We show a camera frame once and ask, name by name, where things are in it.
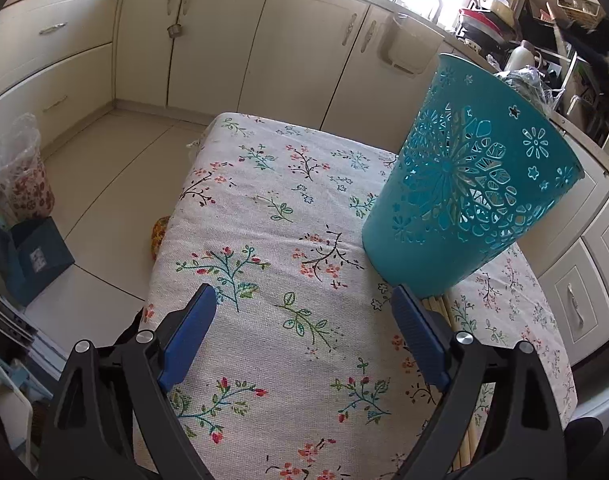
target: blue gripper pad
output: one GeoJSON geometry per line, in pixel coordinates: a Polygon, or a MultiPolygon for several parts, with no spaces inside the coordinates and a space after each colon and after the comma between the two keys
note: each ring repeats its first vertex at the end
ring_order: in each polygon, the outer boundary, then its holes
{"type": "Polygon", "coordinates": [[[164,393],[168,393],[187,376],[188,369],[216,316],[216,306],[216,291],[211,285],[203,285],[184,310],[167,314],[168,317],[177,315],[183,319],[168,342],[165,344],[161,341],[164,349],[164,368],[158,377],[158,384],[164,393]]]}
{"type": "Polygon", "coordinates": [[[446,366],[448,346],[442,334],[434,333],[433,329],[438,332],[439,327],[430,319],[431,313],[404,286],[393,290],[391,307],[422,377],[441,392],[446,391],[451,382],[446,366]]]}

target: metal screw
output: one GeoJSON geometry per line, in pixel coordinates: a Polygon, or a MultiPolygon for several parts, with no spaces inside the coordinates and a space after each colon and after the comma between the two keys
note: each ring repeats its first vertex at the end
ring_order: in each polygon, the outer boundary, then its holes
{"type": "Polygon", "coordinates": [[[83,339],[75,344],[75,351],[78,352],[78,354],[84,354],[90,347],[91,345],[89,342],[86,341],[86,339],[83,339]]]}
{"type": "Polygon", "coordinates": [[[455,335],[455,340],[461,345],[470,345],[473,343],[473,335],[468,332],[458,332],[455,335]]]}
{"type": "Polygon", "coordinates": [[[528,341],[520,341],[520,344],[517,347],[521,352],[524,352],[525,354],[530,354],[534,350],[533,345],[528,341]]]}
{"type": "Polygon", "coordinates": [[[148,343],[153,339],[153,332],[151,330],[142,330],[142,332],[138,332],[136,336],[136,341],[139,343],[148,343]]]}

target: floral tablecloth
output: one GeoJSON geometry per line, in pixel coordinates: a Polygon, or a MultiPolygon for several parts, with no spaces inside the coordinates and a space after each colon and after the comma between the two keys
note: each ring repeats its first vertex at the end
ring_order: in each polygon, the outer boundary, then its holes
{"type": "MultiPolygon", "coordinates": [[[[253,116],[223,114],[207,129],[158,254],[143,325],[183,308],[203,282],[218,292],[200,352],[169,396],[216,478],[390,478],[431,417],[439,394],[419,373],[391,314],[391,287],[361,242],[395,162],[253,116]]],[[[571,368],[517,245],[444,304],[452,325],[483,343],[531,341],[566,424],[577,402],[571,368]]],[[[491,397],[485,385],[469,450],[491,397]]],[[[136,449],[150,466],[138,434],[136,449]]]]}

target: tile floor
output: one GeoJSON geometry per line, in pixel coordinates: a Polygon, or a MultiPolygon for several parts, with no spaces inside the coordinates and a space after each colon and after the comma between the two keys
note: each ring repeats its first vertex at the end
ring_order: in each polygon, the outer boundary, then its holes
{"type": "Polygon", "coordinates": [[[52,216],[76,262],[28,307],[63,350],[112,344],[146,299],[155,221],[172,213],[200,124],[112,110],[46,161],[52,216]]]}

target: clear plastic bag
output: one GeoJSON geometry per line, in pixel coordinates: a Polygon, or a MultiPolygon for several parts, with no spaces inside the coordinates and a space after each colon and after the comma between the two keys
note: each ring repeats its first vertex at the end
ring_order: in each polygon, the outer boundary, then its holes
{"type": "Polygon", "coordinates": [[[555,110],[562,91],[554,91],[546,86],[537,68],[526,66],[513,72],[500,72],[495,76],[529,101],[546,118],[555,110]]]}
{"type": "Polygon", "coordinates": [[[54,194],[40,155],[40,131],[32,114],[18,117],[0,137],[0,190],[18,221],[46,218],[54,208],[54,194]]]}

